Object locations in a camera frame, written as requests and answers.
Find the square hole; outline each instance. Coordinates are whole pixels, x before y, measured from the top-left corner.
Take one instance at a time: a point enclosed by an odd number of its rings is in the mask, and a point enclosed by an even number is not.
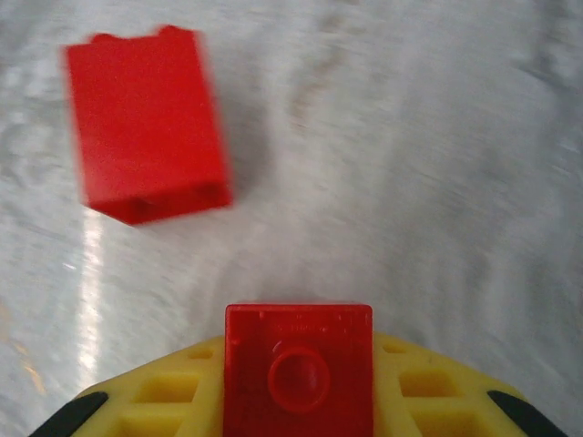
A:
[[[399,383],[406,398],[439,398],[460,394],[444,371],[404,371],[399,375]]]
[[[383,350],[386,353],[406,353],[406,350],[403,346],[394,343],[385,343],[383,345]]]
[[[199,378],[189,373],[165,373],[146,381],[135,402],[191,402]]]
[[[177,416],[124,417],[107,437],[174,437],[182,418]]]
[[[196,351],[189,352],[189,358],[191,360],[208,360],[212,358],[211,349],[198,349]]]
[[[472,412],[415,412],[423,437],[492,437],[492,432]]]

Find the yellow plastic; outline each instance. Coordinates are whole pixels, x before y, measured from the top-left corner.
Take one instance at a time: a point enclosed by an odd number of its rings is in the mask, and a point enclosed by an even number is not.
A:
[[[374,437],[524,437],[489,399],[512,387],[463,364],[375,333]],[[109,400],[74,437],[221,437],[224,338],[101,382]]]

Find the black rubber edge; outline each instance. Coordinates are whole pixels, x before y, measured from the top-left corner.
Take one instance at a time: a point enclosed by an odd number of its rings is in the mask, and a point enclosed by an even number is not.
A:
[[[87,421],[109,396],[96,391],[66,403],[48,421],[30,434],[30,437],[71,437]]]
[[[488,396],[528,437],[567,437],[528,402],[496,390],[489,391]]]

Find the gray surface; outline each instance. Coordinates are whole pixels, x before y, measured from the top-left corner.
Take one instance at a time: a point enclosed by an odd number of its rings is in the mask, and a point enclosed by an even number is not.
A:
[[[228,302],[313,297],[583,435],[582,9],[0,0],[0,434],[221,333]],[[160,23],[208,36],[238,201],[132,229],[77,203],[58,48]]]

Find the red plastic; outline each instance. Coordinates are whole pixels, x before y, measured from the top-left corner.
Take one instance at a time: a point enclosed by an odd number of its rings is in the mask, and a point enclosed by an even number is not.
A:
[[[232,202],[201,40],[165,26],[66,48],[89,207],[138,224]]]
[[[223,437],[372,437],[367,305],[230,305]]]

